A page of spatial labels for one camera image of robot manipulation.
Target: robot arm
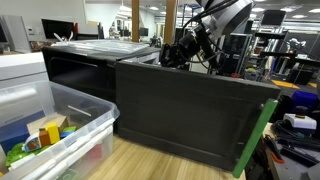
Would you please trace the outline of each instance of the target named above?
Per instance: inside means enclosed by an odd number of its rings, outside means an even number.
[[[252,9],[252,0],[197,0],[204,7],[204,11],[191,18],[182,28],[195,21],[198,25],[184,37],[178,39],[172,46],[165,44],[160,53],[160,61],[164,67],[183,69],[186,63],[203,63],[209,61],[212,68],[218,63],[211,47],[214,39],[233,32],[240,24],[247,20]],[[203,52],[203,61],[190,59]]]

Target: green edge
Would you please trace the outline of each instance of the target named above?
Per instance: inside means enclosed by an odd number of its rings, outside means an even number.
[[[277,107],[278,102],[273,99],[269,99],[264,105],[263,111],[258,119],[258,122],[253,129],[253,132],[249,138],[249,141],[244,148],[240,160],[236,167],[233,169],[232,175],[235,178],[239,178],[242,174],[243,169],[246,167],[260,137],[266,127],[269,119],[271,118],[273,111]]]

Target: ceiling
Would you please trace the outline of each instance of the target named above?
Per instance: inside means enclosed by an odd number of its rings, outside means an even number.
[[[287,20],[297,20],[297,21],[317,21],[320,22],[320,13],[309,13],[310,10],[319,8],[320,9],[320,1],[319,0],[265,0],[263,2],[257,2],[259,0],[254,0],[255,8],[263,8],[266,10],[269,9],[282,9],[288,6],[300,6],[297,10],[293,12],[287,12],[286,19]],[[123,0],[123,4],[125,6],[131,7],[132,0]],[[86,3],[110,3],[110,4],[121,4],[120,0],[86,0]],[[195,0],[179,0],[178,12],[183,12],[184,4],[197,4]],[[140,0],[140,8],[145,9],[155,16],[165,16],[161,14],[161,12],[165,12],[166,0]],[[151,10],[148,7],[155,6],[159,8],[159,10]],[[263,12],[252,12],[252,14],[257,15],[256,18],[260,18]],[[292,18],[294,15],[304,15],[307,17],[301,19]],[[190,11],[185,12],[185,16],[191,16]]]

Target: green plastic strip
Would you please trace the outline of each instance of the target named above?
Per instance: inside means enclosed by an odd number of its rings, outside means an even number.
[[[253,129],[253,132],[249,138],[249,141],[246,145],[246,147],[244,148],[240,160],[238,162],[238,164],[236,165],[236,167],[233,169],[232,175],[235,178],[239,178],[242,174],[242,171],[244,170],[244,168],[246,167],[260,137],[261,134],[264,131],[264,128],[266,127],[269,119],[271,118],[273,111],[275,110],[275,108],[277,107],[278,102],[276,100],[273,99],[269,99],[266,104],[264,105],[263,111],[258,119],[258,122],[255,126],[255,128]]]

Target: wall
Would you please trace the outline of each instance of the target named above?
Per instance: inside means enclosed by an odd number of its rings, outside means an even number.
[[[34,35],[30,41],[45,41],[41,19],[86,23],[82,0],[0,0],[0,13],[22,16],[25,26],[31,26]]]
[[[139,27],[148,28],[148,38],[152,38],[156,35],[156,23],[154,21],[154,15],[146,10],[140,8],[139,10],[139,19],[140,24]]]
[[[109,28],[116,19],[120,9],[119,4],[85,4],[85,12],[88,21],[101,22],[104,37],[109,37]]]

